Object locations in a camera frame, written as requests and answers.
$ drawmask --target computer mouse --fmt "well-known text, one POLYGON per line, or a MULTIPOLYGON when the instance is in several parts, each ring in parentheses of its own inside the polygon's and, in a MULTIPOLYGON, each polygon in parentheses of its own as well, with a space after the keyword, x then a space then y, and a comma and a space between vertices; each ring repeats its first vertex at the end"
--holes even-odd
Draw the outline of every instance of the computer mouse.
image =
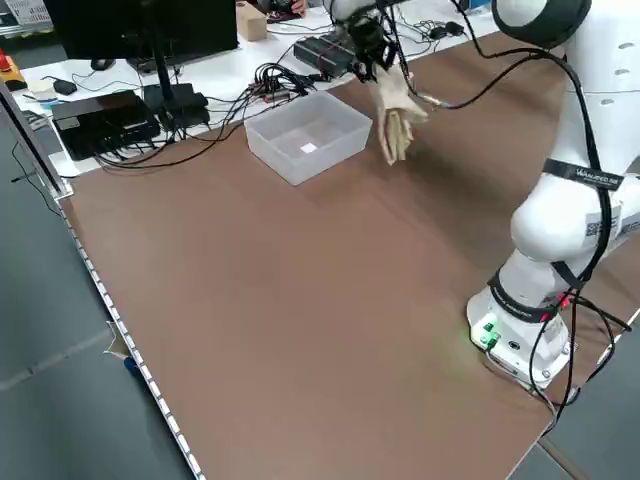
POLYGON ((113 59, 99 59, 99 60, 91 60, 91 68, 98 72, 103 72, 113 66, 116 63, 113 59))

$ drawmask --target cardboard box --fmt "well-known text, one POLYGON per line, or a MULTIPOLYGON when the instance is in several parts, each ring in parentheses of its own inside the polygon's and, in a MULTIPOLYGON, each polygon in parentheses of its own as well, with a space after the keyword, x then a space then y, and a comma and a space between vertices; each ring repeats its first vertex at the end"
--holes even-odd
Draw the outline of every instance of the cardboard box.
POLYGON ((248 2, 236 2, 238 33, 248 42, 267 38, 267 17, 248 2))

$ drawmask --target black box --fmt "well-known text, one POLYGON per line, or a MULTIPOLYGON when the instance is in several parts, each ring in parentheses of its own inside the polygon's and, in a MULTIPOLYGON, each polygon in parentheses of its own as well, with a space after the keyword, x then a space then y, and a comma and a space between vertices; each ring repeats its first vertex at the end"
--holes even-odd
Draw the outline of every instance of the black box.
POLYGON ((337 33, 298 40, 293 55, 332 78, 350 71, 356 56, 351 39, 337 33))
POLYGON ((55 105, 53 124, 73 160, 84 160, 160 134, 155 117, 133 91, 55 105))

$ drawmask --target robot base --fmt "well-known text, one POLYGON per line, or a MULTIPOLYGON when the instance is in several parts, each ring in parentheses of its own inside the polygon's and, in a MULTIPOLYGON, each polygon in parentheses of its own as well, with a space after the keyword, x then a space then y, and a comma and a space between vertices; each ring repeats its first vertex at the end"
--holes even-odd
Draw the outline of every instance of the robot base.
MULTIPOLYGON (((467 319, 471 341, 486 351, 491 339, 496 339, 491 357, 523 387, 530 389, 529 360, 542 325, 529 324, 507 314, 496 303, 489 288, 469 301, 467 319)), ((533 379, 539 388, 548 387, 569 361, 568 337, 567 326, 559 315, 549 322, 538 343, 533 366, 533 379)))

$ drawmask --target white desk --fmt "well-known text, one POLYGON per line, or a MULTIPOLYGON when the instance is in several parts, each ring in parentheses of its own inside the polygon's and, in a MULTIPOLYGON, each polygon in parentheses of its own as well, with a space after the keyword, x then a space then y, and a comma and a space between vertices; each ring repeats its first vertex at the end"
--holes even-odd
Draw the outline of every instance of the white desk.
MULTIPOLYGON (((444 22, 453 20, 460 24, 464 23, 462 17, 456 13, 455 7, 449 0, 411 0, 402 4, 401 9, 404 17, 410 24, 423 20, 444 22)), ((180 81, 183 83, 192 83, 195 90, 205 96, 235 99, 247 85, 252 82, 258 66, 265 62, 275 62, 278 60, 298 39, 309 35, 321 35, 328 32, 331 28, 329 16, 322 7, 309 9, 304 19, 292 23, 313 29, 322 26, 326 26, 327 28, 319 28, 315 32, 310 32, 303 28, 295 28, 293 25, 270 25, 269 30, 272 32, 282 32, 283 34, 270 33, 269 38, 260 42, 246 42, 242 37, 238 36, 239 46, 236 50, 185 64, 180 81)), ((478 36, 484 36, 497 30, 493 18, 488 13, 473 16, 472 23, 478 36)), ((425 52, 424 50, 427 48, 427 45, 419 45, 411 40, 420 40, 418 33, 415 31, 401 24, 398 25, 398 31, 403 36, 402 45, 408 57, 417 58, 417 56, 433 52, 433 49, 425 52)), ((440 42, 437 48, 438 50, 443 50, 466 41, 468 40, 464 36, 446 38, 440 42)), ((291 53, 289 53, 281 63, 299 73, 314 73, 312 68, 299 62, 291 53)), ((91 73, 91 68, 89 62, 86 60, 67 60, 26 69, 22 73, 27 83, 29 81, 39 80, 45 76, 71 80, 72 74, 88 75, 91 73)), ((347 75, 332 84, 318 84, 317 87, 330 88, 340 83, 350 81, 352 78, 352 76, 347 75)), ((92 90, 100 89, 99 92, 91 92, 79 87, 76 93, 65 97, 65 99, 79 100, 113 93, 122 89, 132 89, 135 88, 135 85, 140 85, 140 80, 142 80, 144 85, 158 83, 157 75, 152 74, 139 77, 125 60, 118 60, 109 70, 96 72, 81 83, 81 85, 92 90), (130 85, 114 83, 107 88, 102 88, 112 82, 127 82, 130 85)), ((16 102, 22 110, 28 109, 36 113, 50 115, 49 110, 44 109, 37 102, 24 98, 22 96, 23 93, 25 92, 16 92, 14 94, 16 102)), ((208 108, 222 112, 226 111, 228 106, 225 106, 223 103, 210 101, 208 108)), ((246 115, 257 114, 265 108, 267 108, 265 104, 257 102, 247 109, 246 115)), ((224 116, 225 113, 211 113, 211 123, 214 124, 218 122, 224 116)), ((202 131, 204 131, 204 127, 195 127, 190 130, 190 133, 193 135, 201 133, 202 131)), ((74 162, 66 152, 53 155, 51 160, 58 170, 58 173, 65 177, 74 177, 100 167, 93 159, 74 162)))

